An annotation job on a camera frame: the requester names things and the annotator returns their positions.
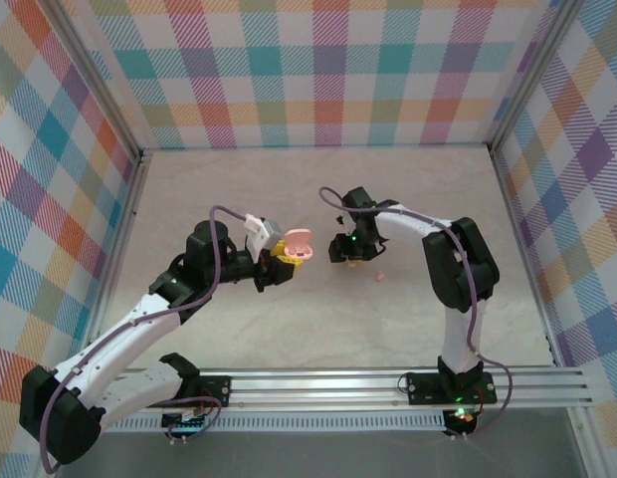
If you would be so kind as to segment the pink earbud charging case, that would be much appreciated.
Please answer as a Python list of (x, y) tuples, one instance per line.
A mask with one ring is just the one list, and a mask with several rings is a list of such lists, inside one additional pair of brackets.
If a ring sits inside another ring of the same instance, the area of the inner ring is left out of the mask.
[(285, 236), (284, 254), (292, 259), (308, 260), (313, 255), (313, 249), (309, 244), (312, 233), (309, 229), (292, 229)]

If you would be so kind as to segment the aluminium side rail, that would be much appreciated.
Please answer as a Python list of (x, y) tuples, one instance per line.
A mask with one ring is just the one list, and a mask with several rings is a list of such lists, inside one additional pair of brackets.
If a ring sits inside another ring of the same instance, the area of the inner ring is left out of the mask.
[(152, 157), (152, 152), (143, 150), (133, 169), (127, 198), (112, 243), (112, 251), (103, 268), (103, 280), (99, 285), (97, 300), (82, 336), (81, 348), (90, 345), (100, 335), (106, 322)]
[[(564, 358), (558, 348), (556, 334), (549, 323), (547, 311), (540, 295), (537, 281), (532, 275), (529, 256), (523, 242), (521, 230), (514, 217), (512, 197), (505, 185), (503, 170), (498, 160), (498, 153), (489, 144), (487, 145), (487, 151), (492, 161), (493, 169), (497, 176), (497, 181), (512, 225), (516, 246), (541, 321), (542, 332), (548, 343), (552, 368), (555, 368), (557, 371), (563, 371), (565, 370)], [(587, 402), (577, 402), (575, 406), (567, 406), (565, 410), (567, 412), (570, 428), (573, 432), (576, 448), (582, 459), (585, 474), (588, 478), (610, 478), (607, 473), (605, 458), (601, 447), (602, 443), (599, 441), (597, 427), (594, 422), (593, 411), (595, 405), (596, 402), (593, 400), (593, 397), (590, 397)]]

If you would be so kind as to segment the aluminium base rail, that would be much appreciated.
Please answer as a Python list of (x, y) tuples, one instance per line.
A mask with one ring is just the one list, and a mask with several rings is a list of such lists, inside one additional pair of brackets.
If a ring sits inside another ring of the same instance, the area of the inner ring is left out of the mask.
[(408, 408), (450, 409), (480, 404), (492, 391), (497, 398), (486, 409), (589, 407), (594, 404), (591, 386), (575, 367), (512, 366), (511, 376), (490, 368), (494, 383), (482, 392), (444, 403), (409, 403), (412, 387), (404, 368), (271, 368), (202, 369), (202, 375), (231, 377), (229, 409), (232, 411), (376, 411)]

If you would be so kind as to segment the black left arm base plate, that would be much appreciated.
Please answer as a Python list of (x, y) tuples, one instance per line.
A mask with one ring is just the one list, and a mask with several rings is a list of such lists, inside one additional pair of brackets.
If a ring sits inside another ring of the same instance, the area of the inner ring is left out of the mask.
[(226, 407), (230, 401), (231, 388), (232, 377), (229, 375), (197, 375), (183, 379), (177, 397), (214, 397)]

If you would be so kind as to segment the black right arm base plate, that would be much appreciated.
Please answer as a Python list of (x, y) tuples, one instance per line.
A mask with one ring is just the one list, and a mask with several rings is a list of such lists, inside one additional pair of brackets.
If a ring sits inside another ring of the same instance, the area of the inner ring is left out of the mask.
[(438, 371), (406, 374), (410, 405), (494, 404), (498, 401), (493, 376), (482, 373), (476, 379), (454, 380)]

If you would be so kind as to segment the aluminium corner post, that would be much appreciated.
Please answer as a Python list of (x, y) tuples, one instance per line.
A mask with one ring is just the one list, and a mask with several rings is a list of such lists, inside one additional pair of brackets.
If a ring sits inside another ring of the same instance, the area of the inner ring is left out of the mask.
[(89, 91), (102, 108), (104, 116), (109, 120), (116, 136), (121, 140), (125, 151), (134, 158), (136, 163), (148, 163), (149, 155), (145, 153), (145, 149), (139, 145), (133, 136), (122, 110), (115, 102), (113, 94), (106, 85), (62, 1), (36, 0), (36, 2), (66, 47)]
[(497, 127), (494, 129), (491, 138), (486, 142), (492, 160), (495, 160), (503, 145), (512, 134), (522, 110), (542, 79), (583, 3), (584, 0), (558, 1), (550, 22), (543, 29), (544, 34), (525, 62), (526, 68), (523, 70), (513, 94), (510, 95), (507, 106), (500, 115)]

